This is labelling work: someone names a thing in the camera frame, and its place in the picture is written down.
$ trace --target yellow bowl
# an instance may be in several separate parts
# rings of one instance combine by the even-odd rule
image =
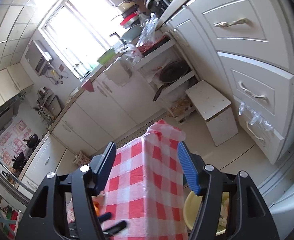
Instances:
[[[228,192],[223,192],[222,199],[226,199],[229,197]],[[192,230],[192,227],[194,226],[194,223],[196,221],[198,210],[201,204],[202,196],[198,197],[195,195],[193,191],[189,193],[189,195],[186,198],[184,209],[183,209],[183,217],[184,221],[186,223],[186,226]],[[219,236],[223,233],[225,233],[226,229],[217,229],[216,235]]]

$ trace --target white drawer unit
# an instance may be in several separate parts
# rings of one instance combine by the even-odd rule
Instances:
[[[113,138],[77,104],[71,105],[63,115],[62,120],[80,138],[96,150],[100,150],[113,140]]]
[[[96,150],[80,138],[66,123],[60,121],[52,134],[58,138],[66,147],[77,154],[82,151],[85,155],[91,156],[96,153]]]
[[[56,170],[65,151],[66,147],[50,135],[30,163],[25,176],[40,185],[48,172]]]
[[[286,136],[294,104],[294,76],[272,65],[218,53],[232,92]]]
[[[187,7],[216,50],[294,73],[291,33],[278,0],[191,0]]]
[[[235,96],[234,99],[239,106],[240,100]],[[257,143],[271,164],[274,164],[285,153],[285,151],[282,151],[285,141],[284,137],[276,129],[265,131],[257,122],[250,125],[251,119],[252,116],[248,110],[245,110],[242,115],[238,116],[239,124]]]
[[[66,175],[73,173],[78,169],[78,166],[73,164],[75,155],[70,151],[66,150],[56,170],[57,176]]]
[[[27,178],[26,176],[23,176],[21,182],[23,184],[25,184],[29,189],[33,190],[34,192],[36,192],[36,190],[38,189],[38,186],[36,183],[34,183],[32,180],[30,180],[29,178]],[[18,187],[18,190],[25,195],[27,198],[32,199],[33,194],[31,194],[28,190],[26,190],[25,188],[23,188],[22,186]]]

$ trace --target window frame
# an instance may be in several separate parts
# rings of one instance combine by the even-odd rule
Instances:
[[[113,4],[111,3],[110,0],[105,0],[110,6],[112,6]],[[87,73],[83,74],[82,71],[79,70],[79,67],[77,66],[77,64],[72,65],[72,62],[74,62],[74,60],[71,59],[71,55],[77,59],[80,63],[81,60],[71,51],[69,50],[68,53],[61,48],[61,45],[59,44],[59,42],[57,42],[57,39],[55,38],[55,36],[52,34],[54,33],[54,28],[51,27],[50,22],[51,20],[60,12],[60,10],[65,7],[80,23],[81,25],[92,35],[92,37],[107,51],[108,49],[110,49],[111,47],[114,47],[115,45],[118,45],[118,43],[116,44],[109,44],[100,34],[98,31],[95,30],[95,28],[90,24],[90,22],[88,22],[86,20],[86,18],[76,9],[76,7],[72,4],[71,1],[69,0],[62,0],[61,2],[56,4],[56,9],[54,10],[53,13],[51,13],[50,11],[47,14],[47,19],[44,21],[44,23],[42,24],[41,27],[41,32],[43,34],[43,36],[45,35],[45,39],[48,38],[50,40],[50,42],[54,45],[53,50],[56,52],[56,50],[59,52],[59,54],[61,56],[63,56],[63,58],[61,58],[61,60],[65,63],[65,65],[68,67],[68,69],[76,76],[76,78],[78,78],[80,81],[83,81],[87,75],[92,72],[94,69],[92,70],[88,70],[87,67],[85,67],[83,65],[83,67],[85,68],[85,70],[88,70]]]

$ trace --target plastic bag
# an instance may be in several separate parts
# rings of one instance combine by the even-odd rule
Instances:
[[[119,52],[125,52],[126,61],[133,66],[143,58],[143,55],[133,44],[127,44],[120,48]]]
[[[244,102],[241,102],[238,108],[238,115],[241,115],[245,109],[247,109],[252,114],[252,119],[248,124],[253,125],[254,123],[258,122],[259,126],[264,129],[265,131],[272,131],[274,127],[264,119],[259,113],[257,113],[253,108],[246,105]]]
[[[155,13],[150,14],[150,20],[146,21],[142,34],[139,37],[136,47],[150,46],[155,43],[155,31],[159,18]]]

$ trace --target plastic wrap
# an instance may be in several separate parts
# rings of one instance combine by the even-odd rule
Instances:
[[[250,122],[248,122],[248,124],[253,125],[254,123],[258,122],[258,125],[265,131],[272,131],[274,129],[274,127],[266,119],[264,119],[260,113],[256,112],[253,108],[246,105],[244,102],[239,104],[238,115],[244,113],[245,109],[247,109],[252,114],[252,119]]]
[[[155,43],[155,31],[159,18],[155,13],[150,14],[150,20],[147,20],[139,37],[136,47],[148,46]]]

